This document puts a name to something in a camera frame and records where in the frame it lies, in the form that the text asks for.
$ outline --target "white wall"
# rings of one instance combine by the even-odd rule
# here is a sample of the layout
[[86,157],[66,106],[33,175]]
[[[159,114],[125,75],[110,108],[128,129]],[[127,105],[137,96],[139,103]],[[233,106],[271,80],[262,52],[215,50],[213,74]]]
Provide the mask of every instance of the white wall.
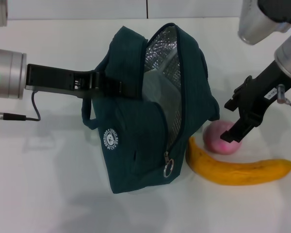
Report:
[[9,0],[9,19],[146,18],[146,0]]
[[238,17],[243,0],[148,0],[149,18]]

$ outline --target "pink fruit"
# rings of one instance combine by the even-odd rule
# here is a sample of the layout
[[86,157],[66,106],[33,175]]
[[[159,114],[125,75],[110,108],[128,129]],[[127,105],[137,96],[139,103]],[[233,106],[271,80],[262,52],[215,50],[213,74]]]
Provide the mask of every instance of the pink fruit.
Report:
[[235,153],[239,147],[242,145],[242,142],[231,142],[228,143],[220,138],[221,134],[225,131],[232,128],[234,125],[233,122],[216,120],[212,122],[204,131],[203,139],[206,145],[206,148],[217,154],[232,154]]

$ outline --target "insulated lunch bag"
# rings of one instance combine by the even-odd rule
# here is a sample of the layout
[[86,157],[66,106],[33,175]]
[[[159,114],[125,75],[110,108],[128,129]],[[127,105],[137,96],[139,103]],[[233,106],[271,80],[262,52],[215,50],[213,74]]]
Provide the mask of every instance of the insulated lunch bag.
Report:
[[189,137],[207,120],[219,119],[197,42],[173,23],[150,41],[122,27],[95,71],[120,88],[118,95],[109,91],[82,104],[84,124],[98,128],[112,191],[173,181]]

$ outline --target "white logo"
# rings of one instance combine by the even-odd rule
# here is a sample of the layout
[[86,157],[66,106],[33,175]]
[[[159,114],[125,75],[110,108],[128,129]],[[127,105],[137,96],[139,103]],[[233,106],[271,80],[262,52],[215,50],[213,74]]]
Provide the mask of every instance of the white logo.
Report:
[[103,142],[107,149],[114,150],[118,144],[117,133],[114,129],[108,129],[103,135]]

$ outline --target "zipper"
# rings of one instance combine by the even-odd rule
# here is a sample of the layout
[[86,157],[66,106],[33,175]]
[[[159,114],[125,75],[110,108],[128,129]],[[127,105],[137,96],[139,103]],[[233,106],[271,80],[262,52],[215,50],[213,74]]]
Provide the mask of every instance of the zipper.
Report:
[[[174,147],[174,145],[178,142],[179,140],[179,135],[182,135],[183,133],[183,123],[182,123],[182,120],[184,119],[184,113],[185,113],[185,88],[184,88],[184,78],[183,78],[183,66],[181,64],[183,64],[183,60],[182,60],[182,55],[181,55],[181,49],[180,49],[180,35],[179,35],[179,29],[178,27],[174,24],[174,23],[169,23],[169,24],[166,24],[164,25],[163,27],[160,28],[160,30],[150,39],[150,41],[148,42],[147,44],[147,47],[152,43],[152,41],[163,31],[165,30],[167,27],[175,27],[175,30],[176,30],[176,34],[177,34],[177,53],[178,53],[178,58],[179,58],[179,64],[180,64],[180,83],[181,83],[181,125],[180,125],[180,129],[179,129],[179,132],[176,136],[176,139],[174,140],[173,144],[167,148],[167,143],[168,143],[168,138],[169,138],[169,135],[168,135],[168,126],[167,126],[167,121],[166,121],[166,117],[165,117],[165,114],[162,110],[162,107],[154,102],[156,104],[156,106],[158,107],[159,109],[159,112],[160,114],[162,115],[162,118],[163,118],[163,122],[164,122],[164,126],[165,126],[165,143],[164,143],[164,147],[166,148],[165,149],[165,152],[164,152],[164,159],[165,159],[165,168],[164,168],[164,177],[165,178],[168,178],[170,176],[170,174],[172,173],[173,171],[173,168],[174,168],[174,160],[173,159],[169,159],[169,152],[172,150],[172,148]],[[168,166],[171,165],[171,168],[170,168],[170,172],[169,174],[167,175],[166,174],[166,171],[167,171],[167,168]]]
[[177,142],[178,135],[180,133],[180,130],[179,130],[179,133],[178,133],[175,141],[173,142],[173,144],[169,148],[167,148],[167,143],[168,143],[168,138],[169,138],[168,133],[169,132],[168,132],[168,125],[167,125],[166,117],[165,117],[165,114],[164,114],[164,112],[162,110],[162,107],[158,103],[156,103],[156,102],[153,102],[153,103],[157,106],[157,108],[158,108],[158,110],[160,112],[160,115],[162,116],[162,120],[163,120],[163,124],[164,124],[164,128],[165,128],[165,139],[164,139],[164,147],[165,147],[164,160],[165,160],[165,167],[164,167],[163,175],[164,175],[165,178],[168,178],[171,175],[171,173],[172,173],[172,171],[174,169],[174,164],[175,164],[175,161],[173,159],[169,159],[169,151],[172,149],[173,145]]

